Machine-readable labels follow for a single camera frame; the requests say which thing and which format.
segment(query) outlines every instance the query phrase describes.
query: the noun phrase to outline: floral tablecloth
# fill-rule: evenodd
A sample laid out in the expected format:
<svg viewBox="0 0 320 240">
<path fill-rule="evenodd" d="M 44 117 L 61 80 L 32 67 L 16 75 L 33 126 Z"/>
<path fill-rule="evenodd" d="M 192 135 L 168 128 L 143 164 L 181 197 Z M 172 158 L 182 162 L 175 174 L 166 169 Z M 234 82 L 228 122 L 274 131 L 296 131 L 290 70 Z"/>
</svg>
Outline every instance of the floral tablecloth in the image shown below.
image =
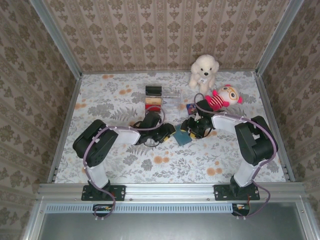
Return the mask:
<svg viewBox="0 0 320 240">
<path fill-rule="evenodd" d="M 188 118 L 186 104 L 192 103 L 197 93 L 188 87 L 189 79 L 188 72 L 83 75 L 55 182 L 87 182 L 73 142 L 95 119 L 114 126 L 129 126 L 143 119 L 145 85 L 181 89 L 181 103 L 166 122 L 174 126 L 182 123 Z M 229 112 L 266 119 L 252 72 L 218 72 L 214 87 L 224 84 L 236 87 L 244 101 L 228 107 Z M 179 146 L 174 137 L 157 147 L 114 145 L 103 164 L 112 183 L 227 183 L 241 161 L 236 136 L 214 130 L 208 137 L 184 146 Z M 285 181 L 278 157 L 261 169 L 256 181 Z"/>
</svg>

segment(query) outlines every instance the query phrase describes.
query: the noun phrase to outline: white teddy bear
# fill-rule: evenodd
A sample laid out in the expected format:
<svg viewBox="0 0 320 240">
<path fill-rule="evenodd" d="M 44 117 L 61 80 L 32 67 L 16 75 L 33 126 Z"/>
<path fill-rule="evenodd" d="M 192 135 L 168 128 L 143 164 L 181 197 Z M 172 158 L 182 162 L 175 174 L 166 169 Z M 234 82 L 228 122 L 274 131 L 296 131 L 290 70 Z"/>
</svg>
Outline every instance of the white teddy bear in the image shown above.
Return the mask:
<svg viewBox="0 0 320 240">
<path fill-rule="evenodd" d="M 213 56 L 208 54 L 201 55 L 191 66 L 189 87 L 194 89 L 197 84 L 200 84 L 200 93 L 206 95 L 208 89 L 215 84 L 218 70 L 219 63 Z"/>
</svg>

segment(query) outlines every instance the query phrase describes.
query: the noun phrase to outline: stuffed toy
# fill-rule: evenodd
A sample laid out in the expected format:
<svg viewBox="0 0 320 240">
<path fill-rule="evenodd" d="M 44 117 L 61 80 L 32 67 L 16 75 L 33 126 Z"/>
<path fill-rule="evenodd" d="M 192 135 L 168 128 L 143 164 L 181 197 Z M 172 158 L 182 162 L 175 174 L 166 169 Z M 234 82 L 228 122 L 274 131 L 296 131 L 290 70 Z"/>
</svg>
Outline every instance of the stuffed toy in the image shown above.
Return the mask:
<svg viewBox="0 0 320 240">
<path fill-rule="evenodd" d="M 191 78 L 189 87 L 194 89 L 200 85 L 200 93 L 207 94 L 208 89 L 212 88 L 216 81 L 216 73 L 219 70 L 219 63 L 213 56 L 202 55 L 191 66 Z"/>
<path fill-rule="evenodd" d="M 218 111 L 222 107 L 229 107 L 237 103 L 242 104 L 243 102 L 237 89 L 230 84 L 221 87 L 218 91 L 213 90 L 212 94 L 213 96 L 205 96 L 205 99 L 213 111 Z"/>
</svg>

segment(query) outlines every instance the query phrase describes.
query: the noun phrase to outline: doll face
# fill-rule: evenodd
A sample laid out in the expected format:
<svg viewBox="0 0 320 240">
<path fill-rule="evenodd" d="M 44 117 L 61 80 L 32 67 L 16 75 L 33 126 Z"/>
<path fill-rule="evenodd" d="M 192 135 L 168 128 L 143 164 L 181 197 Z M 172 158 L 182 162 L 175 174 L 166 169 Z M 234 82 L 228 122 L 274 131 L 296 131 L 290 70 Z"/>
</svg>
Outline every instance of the doll face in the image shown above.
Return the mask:
<svg viewBox="0 0 320 240">
<path fill-rule="evenodd" d="M 229 102 L 230 105 L 234 105 L 239 100 L 239 93 L 237 89 L 232 86 L 223 86 L 219 89 L 218 94 L 223 98 L 224 101 Z"/>
</svg>

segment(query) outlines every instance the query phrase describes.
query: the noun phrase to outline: patterned wall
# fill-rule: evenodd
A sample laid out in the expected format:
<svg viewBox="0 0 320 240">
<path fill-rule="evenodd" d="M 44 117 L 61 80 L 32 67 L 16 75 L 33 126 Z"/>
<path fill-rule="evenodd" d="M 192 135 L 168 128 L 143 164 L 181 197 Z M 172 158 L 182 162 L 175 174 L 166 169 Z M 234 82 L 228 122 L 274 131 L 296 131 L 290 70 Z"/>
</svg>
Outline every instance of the patterned wall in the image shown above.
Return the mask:
<svg viewBox="0 0 320 240">
<path fill-rule="evenodd" d="M 306 0 L 263 73 L 297 181 L 320 217 L 320 1 Z"/>
<path fill-rule="evenodd" d="M 47 181 L 75 79 L 28 0 L 0 1 L 0 239 Z"/>
<path fill-rule="evenodd" d="M 289 0 L 45 0 L 83 72 L 255 69 Z"/>
</svg>

